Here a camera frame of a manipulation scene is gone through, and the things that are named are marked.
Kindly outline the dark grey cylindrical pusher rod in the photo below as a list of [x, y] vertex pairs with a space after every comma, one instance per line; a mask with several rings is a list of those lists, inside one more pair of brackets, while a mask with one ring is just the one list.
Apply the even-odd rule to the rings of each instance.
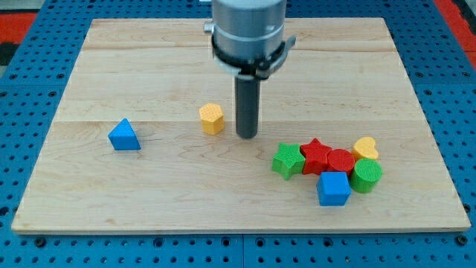
[[259, 121], [260, 82], [236, 78], [235, 105], [237, 135], [244, 139], [255, 137]]

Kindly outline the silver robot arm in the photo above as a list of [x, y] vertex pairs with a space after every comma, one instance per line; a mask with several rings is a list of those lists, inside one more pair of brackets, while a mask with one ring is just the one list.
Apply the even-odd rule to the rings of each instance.
[[234, 76], [235, 129], [240, 138], [256, 136], [260, 83], [286, 61], [296, 37], [283, 39], [285, 0], [213, 0], [211, 35], [214, 59]]

